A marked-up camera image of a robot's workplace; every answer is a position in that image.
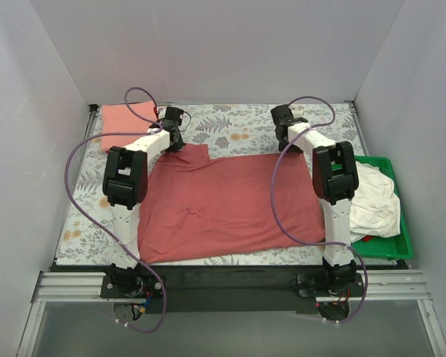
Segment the dusty rose t shirt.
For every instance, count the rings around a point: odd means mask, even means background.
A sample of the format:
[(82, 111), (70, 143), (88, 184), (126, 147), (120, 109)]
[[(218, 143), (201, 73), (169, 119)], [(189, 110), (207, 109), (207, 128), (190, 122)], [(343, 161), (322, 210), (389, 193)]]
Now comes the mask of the dusty rose t shirt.
[(287, 248), (324, 236), (302, 154), (212, 159), (207, 145), (188, 144), (156, 161), (140, 206), (138, 247), (146, 263)]

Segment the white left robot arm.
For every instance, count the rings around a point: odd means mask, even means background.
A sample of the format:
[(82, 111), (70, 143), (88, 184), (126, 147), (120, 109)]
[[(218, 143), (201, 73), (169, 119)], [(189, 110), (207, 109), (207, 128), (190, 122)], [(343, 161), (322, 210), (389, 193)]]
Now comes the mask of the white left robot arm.
[(140, 260), (138, 223), (140, 204), (149, 186), (148, 166), (155, 157), (184, 148), (181, 125), (185, 114), (183, 109), (168, 106), (145, 135), (108, 152), (103, 193), (111, 206), (112, 233), (119, 239), (109, 269), (109, 285), (129, 298), (140, 297), (146, 288), (135, 268)]

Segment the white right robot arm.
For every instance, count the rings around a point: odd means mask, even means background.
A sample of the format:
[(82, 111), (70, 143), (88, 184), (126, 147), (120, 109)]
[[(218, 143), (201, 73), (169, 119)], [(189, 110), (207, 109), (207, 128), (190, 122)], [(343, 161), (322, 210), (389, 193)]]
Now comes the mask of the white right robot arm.
[(356, 282), (355, 253), (350, 239), (350, 210), (359, 186), (353, 146), (336, 142), (317, 131), (288, 104), (271, 110), (282, 154), (297, 149), (311, 156), (312, 186), (323, 210), (325, 238), (322, 266), (299, 274), (295, 286), (302, 296), (326, 292), (338, 295)]

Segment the floral patterned table mat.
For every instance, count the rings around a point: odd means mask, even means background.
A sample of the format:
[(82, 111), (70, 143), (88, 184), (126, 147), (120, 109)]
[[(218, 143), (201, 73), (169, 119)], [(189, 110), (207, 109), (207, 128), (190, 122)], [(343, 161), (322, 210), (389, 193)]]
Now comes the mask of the floral patterned table mat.
[[(274, 153), (278, 149), (268, 105), (184, 105), (182, 108), (189, 113), (184, 118), (184, 142), (206, 144), (211, 158)], [(75, 175), (74, 198), (90, 216), (111, 229), (110, 206), (102, 192), (106, 164), (106, 156), (101, 150), (102, 130), (102, 115), (96, 112), (87, 132), (87, 136), (92, 136), (93, 140), (76, 157), (80, 165)], [(70, 206), (55, 263), (58, 266), (107, 266), (118, 248), (105, 231)], [(319, 265), (322, 256), (321, 247), (296, 246), (188, 260), (186, 264)]]

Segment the folded salmon pink t shirt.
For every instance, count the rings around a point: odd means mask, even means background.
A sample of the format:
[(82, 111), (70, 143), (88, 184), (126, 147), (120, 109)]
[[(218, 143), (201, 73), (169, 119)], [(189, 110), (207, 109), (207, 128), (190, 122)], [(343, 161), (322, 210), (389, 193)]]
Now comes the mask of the folded salmon pink t shirt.
[(125, 104), (104, 105), (101, 108), (103, 120), (103, 134), (111, 132), (136, 132), (138, 135), (113, 135), (101, 138), (101, 150), (108, 152), (111, 147), (124, 147), (137, 139), (142, 132), (147, 132), (151, 123), (134, 115)]

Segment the white t shirt red print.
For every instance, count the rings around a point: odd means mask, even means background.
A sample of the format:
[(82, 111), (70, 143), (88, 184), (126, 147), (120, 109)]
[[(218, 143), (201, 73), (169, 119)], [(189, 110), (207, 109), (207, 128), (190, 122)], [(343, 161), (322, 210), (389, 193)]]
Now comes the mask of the white t shirt red print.
[(401, 204), (395, 182), (378, 167), (356, 162), (359, 186), (350, 210), (350, 239), (390, 238), (401, 233)]

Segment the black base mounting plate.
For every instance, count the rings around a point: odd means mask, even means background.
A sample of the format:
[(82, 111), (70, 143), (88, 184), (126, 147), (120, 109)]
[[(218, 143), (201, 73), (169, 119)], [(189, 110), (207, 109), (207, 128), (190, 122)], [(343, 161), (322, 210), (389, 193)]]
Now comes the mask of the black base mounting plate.
[(363, 280), (333, 276), (322, 266), (156, 266), (105, 270), (102, 298), (126, 303), (149, 298), (146, 310), (168, 312), (317, 312), (316, 300), (359, 298)]

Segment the green plastic tray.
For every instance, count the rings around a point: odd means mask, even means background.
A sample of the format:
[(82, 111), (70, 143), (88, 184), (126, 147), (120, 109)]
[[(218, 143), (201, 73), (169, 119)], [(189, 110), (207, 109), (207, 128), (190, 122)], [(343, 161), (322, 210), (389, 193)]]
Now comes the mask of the green plastic tray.
[[(373, 156), (357, 156), (356, 162), (370, 164), (378, 167), (380, 171), (395, 182), (395, 173), (391, 162), (387, 158)], [(395, 193), (398, 196), (398, 188), (395, 182)], [(408, 260), (413, 257), (413, 249), (407, 224), (401, 209), (401, 233), (390, 238), (366, 236), (352, 243), (357, 252), (363, 257), (377, 257), (391, 260)]]

